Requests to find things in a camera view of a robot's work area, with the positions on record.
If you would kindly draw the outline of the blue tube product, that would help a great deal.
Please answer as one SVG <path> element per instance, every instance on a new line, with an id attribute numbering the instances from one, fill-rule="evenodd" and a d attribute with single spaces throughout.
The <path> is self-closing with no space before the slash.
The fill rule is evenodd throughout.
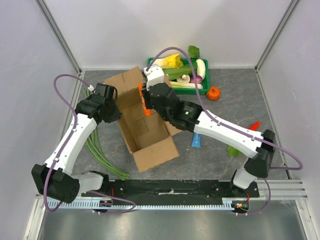
<path id="1" fill-rule="evenodd" d="M 193 148 L 201 148 L 201 134 L 194 132 L 191 146 Z"/>

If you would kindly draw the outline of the orange tube product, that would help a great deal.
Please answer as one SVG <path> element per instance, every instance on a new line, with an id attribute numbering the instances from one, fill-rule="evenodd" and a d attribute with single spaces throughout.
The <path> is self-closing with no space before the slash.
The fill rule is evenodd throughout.
<path id="1" fill-rule="evenodd" d="M 138 83 L 138 91 L 139 91 L 139 95 L 140 95 L 140 98 L 141 98 L 144 115 L 146 117 L 150 117 L 152 115 L 152 112 L 151 112 L 150 109 L 146 108 L 145 99 L 144 99 L 143 93 L 142 93 L 142 88 L 143 88 L 143 85 L 141 83 Z"/>

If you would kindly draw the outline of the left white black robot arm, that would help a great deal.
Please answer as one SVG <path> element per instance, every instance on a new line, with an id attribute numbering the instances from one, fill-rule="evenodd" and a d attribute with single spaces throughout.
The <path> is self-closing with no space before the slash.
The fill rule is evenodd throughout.
<path id="1" fill-rule="evenodd" d="M 75 108 L 76 119 L 44 164 L 35 164 L 31 170 L 38 192 L 63 203 L 70 204 L 82 193 L 93 191 L 106 196 L 110 185 L 98 172 L 72 175 L 75 161 L 99 123 L 112 123 L 121 117 L 116 105 L 118 91 L 114 86 L 99 83 L 95 90 L 81 100 Z"/>

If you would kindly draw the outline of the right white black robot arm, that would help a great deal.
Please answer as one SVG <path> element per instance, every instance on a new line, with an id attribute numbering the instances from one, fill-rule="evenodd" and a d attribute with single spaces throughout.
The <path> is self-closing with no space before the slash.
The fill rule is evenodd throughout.
<path id="1" fill-rule="evenodd" d="M 146 109 L 155 110 L 165 122 L 182 131 L 214 138 L 248 157 L 232 176 L 229 191 L 233 196 L 242 196 L 257 178 L 268 177 L 275 152 L 273 131 L 253 131 L 225 121 L 194 102 L 180 100 L 164 82 L 151 87 L 143 83 L 140 91 Z"/>

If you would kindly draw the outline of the brown cardboard express box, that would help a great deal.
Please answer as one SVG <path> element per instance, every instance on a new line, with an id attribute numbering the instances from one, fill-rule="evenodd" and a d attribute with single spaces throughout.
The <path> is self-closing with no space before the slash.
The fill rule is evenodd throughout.
<path id="1" fill-rule="evenodd" d="M 154 109 L 150 116 L 145 116 L 138 89 L 138 84 L 143 83 L 141 70 L 132 68 L 105 79 L 104 83 L 118 91 L 116 105 L 122 113 L 118 124 L 139 172 L 177 158 L 173 136 L 181 131 L 165 122 Z"/>

